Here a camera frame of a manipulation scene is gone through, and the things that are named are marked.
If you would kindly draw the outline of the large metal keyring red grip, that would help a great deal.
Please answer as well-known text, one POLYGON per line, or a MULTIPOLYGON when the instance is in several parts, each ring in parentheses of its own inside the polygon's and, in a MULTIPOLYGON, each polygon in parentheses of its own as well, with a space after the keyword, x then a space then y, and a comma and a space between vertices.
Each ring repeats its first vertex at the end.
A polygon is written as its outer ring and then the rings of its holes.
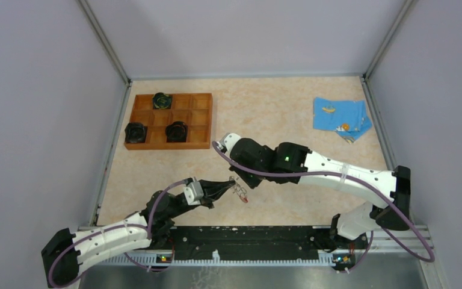
POLYGON ((247 204, 248 203, 247 190, 239 184, 239 181, 238 181, 239 178, 230 176, 229 180, 235 182, 234 185, 232 186, 233 193, 237 195, 243 203, 247 204))

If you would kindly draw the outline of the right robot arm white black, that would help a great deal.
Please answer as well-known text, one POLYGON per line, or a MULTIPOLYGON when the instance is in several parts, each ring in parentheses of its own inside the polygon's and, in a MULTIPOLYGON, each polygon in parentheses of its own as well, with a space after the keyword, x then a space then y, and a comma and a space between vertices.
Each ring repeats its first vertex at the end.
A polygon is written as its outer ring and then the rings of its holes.
POLYGON ((262 181, 317 185, 364 200, 359 207, 333 217, 330 243, 345 248, 367 231, 378 228, 409 230, 410 169, 371 170, 325 157, 306 146, 280 143, 276 148, 231 134, 220 142, 229 155, 230 170, 250 187, 262 181))

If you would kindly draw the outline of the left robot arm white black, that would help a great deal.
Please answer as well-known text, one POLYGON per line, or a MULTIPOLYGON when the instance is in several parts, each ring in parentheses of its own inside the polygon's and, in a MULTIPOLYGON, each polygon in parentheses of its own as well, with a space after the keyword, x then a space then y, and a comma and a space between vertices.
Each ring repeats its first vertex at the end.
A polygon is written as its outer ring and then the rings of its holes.
POLYGON ((121 221, 86 231, 59 230, 41 251, 48 288, 68 287, 90 267, 111 257, 150 246, 165 247, 174 218, 197 207, 212 209, 235 184, 233 179, 183 179, 155 192, 145 209, 121 221))

